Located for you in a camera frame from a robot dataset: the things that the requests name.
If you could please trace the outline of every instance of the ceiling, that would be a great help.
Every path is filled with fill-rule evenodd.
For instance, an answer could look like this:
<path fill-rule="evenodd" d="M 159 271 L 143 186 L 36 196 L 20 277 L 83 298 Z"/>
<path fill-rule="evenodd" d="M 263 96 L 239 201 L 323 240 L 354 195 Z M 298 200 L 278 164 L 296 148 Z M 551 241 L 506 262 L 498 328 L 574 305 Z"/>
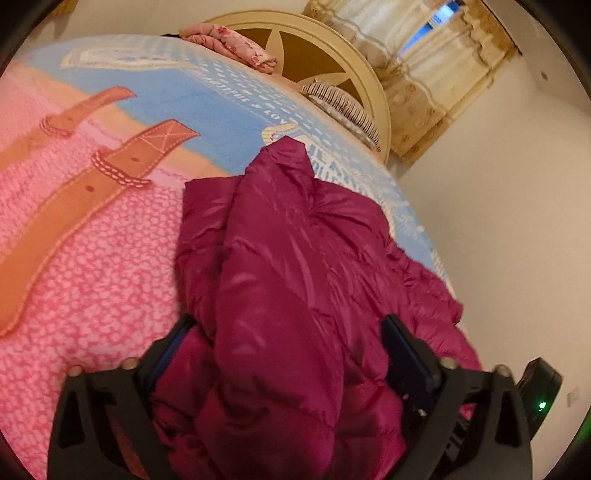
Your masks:
<path fill-rule="evenodd" d="M 503 23 L 523 53 L 540 90 L 591 115 L 591 99 L 545 28 L 515 1 L 484 2 Z"/>

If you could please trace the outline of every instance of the brown belt graphic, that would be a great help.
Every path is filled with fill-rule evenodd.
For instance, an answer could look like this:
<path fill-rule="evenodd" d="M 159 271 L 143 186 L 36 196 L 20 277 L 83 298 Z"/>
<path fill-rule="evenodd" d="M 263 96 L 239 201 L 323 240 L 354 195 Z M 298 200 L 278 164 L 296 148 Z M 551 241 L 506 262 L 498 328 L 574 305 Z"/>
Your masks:
<path fill-rule="evenodd" d="M 39 273 L 60 245 L 95 212 L 128 188 L 145 188 L 145 177 L 173 149 L 199 136 L 166 120 L 115 151 L 95 154 L 93 166 L 56 190 L 35 212 L 14 248 L 0 261 L 0 336 L 18 323 Z"/>
<path fill-rule="evenodd" d="M 72 136 L 76 128 L 99 108 L 135 96 L 135 93 L 127 88 L 111 87 L 77 103 L 58 115 L 45 117 L 38 127 L 18 137 L 12 144 L 0 151 L 0 170 L 26 160 L 33 150 L 45 147 L 55 138 Z"/>

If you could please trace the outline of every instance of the power outlet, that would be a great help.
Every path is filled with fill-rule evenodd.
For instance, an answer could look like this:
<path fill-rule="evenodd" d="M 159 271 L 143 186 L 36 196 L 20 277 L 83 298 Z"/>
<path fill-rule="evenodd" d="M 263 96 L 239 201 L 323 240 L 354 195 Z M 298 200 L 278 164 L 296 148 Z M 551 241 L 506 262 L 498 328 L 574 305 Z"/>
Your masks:
<path fill-rule="evenodd" d="M 575 387 L 572 391 L 566 394 L 566 406 L 570 407 L 579 401 L 579 388 Z"/>

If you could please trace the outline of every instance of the metal screw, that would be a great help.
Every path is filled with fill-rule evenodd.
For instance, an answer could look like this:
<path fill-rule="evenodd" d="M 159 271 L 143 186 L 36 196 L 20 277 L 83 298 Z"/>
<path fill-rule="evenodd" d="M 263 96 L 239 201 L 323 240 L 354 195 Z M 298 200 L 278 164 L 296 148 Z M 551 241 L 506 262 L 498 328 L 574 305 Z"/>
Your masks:
<path fill-rule="evenodd" d="M 511 369 L 508 366 L 502 364 L 495 367 L 495 372 L 497 372 L 502 377 L 510 377 L 512 375 Z"/>
<path fill-rule="evenodd" d="M 72 367 L 68 370 L 68 377 L 79 377 L 82 375 L 82 372 L 84 372 L 82 367 L 80 365 L 76 365 L 75 367 Z"/>
<path fill-rule="evenodd" d="M 447 370 L 455 370 L 457 368 L 457 362 L 450 356 L 440 358 L 439 365 Z"/>
<path fill-rule="evenodd" d="M 123 370 L 135 370 L 138 368 L 139 360 L 136 357 L 126 358 L 121 362 L 121 368 Z"/>

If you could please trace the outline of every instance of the beige curtain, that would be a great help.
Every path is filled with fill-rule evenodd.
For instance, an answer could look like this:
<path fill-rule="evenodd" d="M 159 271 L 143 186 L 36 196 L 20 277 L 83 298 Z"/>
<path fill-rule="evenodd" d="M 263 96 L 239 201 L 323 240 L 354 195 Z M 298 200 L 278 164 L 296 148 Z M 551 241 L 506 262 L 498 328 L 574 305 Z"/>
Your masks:
<path fill-rule="evenodd" d="M 49 14 L 48 18 L 71 14 L 76 9 L 77 5 L 78 0 L 64 0 L 53 12 Z"/>
<path fill-rule="evenodd" d="M 392 117 L 391 149 L 412 164 L 498 74 L 516 47 L 480 0 L 410 48 L 445 0 L 311 0 L 306 15 L 332 27 L 368 59 Z"/>

